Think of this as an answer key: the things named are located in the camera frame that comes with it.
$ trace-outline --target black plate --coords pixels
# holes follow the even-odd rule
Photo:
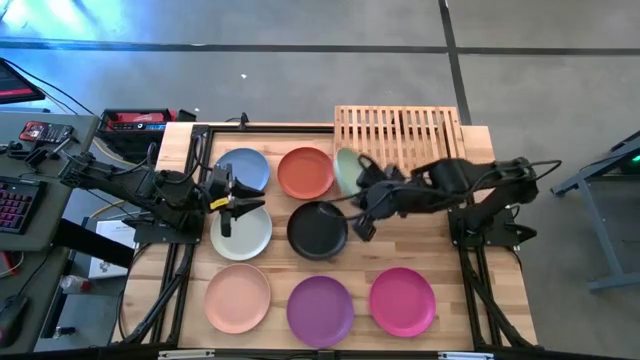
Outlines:
[[[325,260],[339,253],[347,243],[347,220],[320,212],[320,202],[303,204],[293,212],[287,224],[287,238],[293,250],[309,260]],[[344,216],[340,209],[325,203],[322,209]]]

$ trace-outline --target sage green plate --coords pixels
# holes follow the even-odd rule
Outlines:
[[[358,176],[362,173],[362,167],[358,163],[358,153],[349,148],[342,148],[336,153],[333,160],[333,172],[336,174],[340,191],[346,196],[360,192],[356,185]]]

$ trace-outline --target pink plate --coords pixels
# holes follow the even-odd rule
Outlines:
[[[216,329],[240,334],[264,318],[271,302],[269,282],[249,264],[233,264],[213,276],[204,296],[204,313]]]
[[[413,337],[424,332],[436,314],[436,296],[414,270],[396,267],[382,272],[371,286],[373,319],[391,335]]]

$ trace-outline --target orange plate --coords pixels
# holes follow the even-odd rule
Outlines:
[[[310,147],[290,151],[278,165],[278,182],[282,190],[296,199],[317,198],[331,188],[333,178],[329,156]]]

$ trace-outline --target wooden tabletop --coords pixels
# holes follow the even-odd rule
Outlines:
[[[184,169],[192,125],[168,124],[160,149],[159,169]],[[478,163],[494,160],[487,127],[462,126],[459,130],[460,140],[464,142],[464,145],[459,144],[459,156],[464,155],[470,161]],[[217,271],[233,263],[220,256],[211,245],[209,232],[211,221],[216,216],[214,214],[207,219],[203,241],[196,248],[179,347],[307,349],[289,330],[285,314],[287,299],[300,281],[322,274],[345,285],[351,293],[356,312],[349,335],[334,346],[335,349],[472,349],[460,261],[457,251],[451,245],[444,212],[380,221],[376,223],[378,232],[370,243],[360,241],[351,231],[344,250],[327,261],[306,260],[291,249],[286,238],[287,221],[290,214],[304,201],[284,194],[276,176],[280,159],[288,151],[301,146],[320,149],[333,158],[334,137],[332,134],[215,135],[212,164],[229,150],[248,147],[263,153],[271,167],[265,201],[273,222],[273,237],[260,255],[247,261],[267,276],[272,289],[271,308],[256,328],[240,335],[222,333],[208,322],[203,310],[207,285]],[[340,192],[334,184],[323,198],[338,196]],[[340,207],[346,214],[357,212],[357,209],[347,204]],[[124,294],[123,325],[126,333],[133,330],[156,300],[166,254],[167,245],[153,245],[133,266]],[[516,259],[504,249],[487,248],[487,262],[496,302],[520,333],[535,343],[525,287]],[[369,314],[367,298],[372,281],[377,274],[394,266],[417,270],[435,291],[436,318],[427,331],[415,338],[398,338],[385,333]],[[481,305],[478,307],[483,334],[488,340],[486,312]],[[173,308],[172,300],[168,306],[162,340],[168,334]],[[119,335],[115,332],[113,340],[118,339]]]

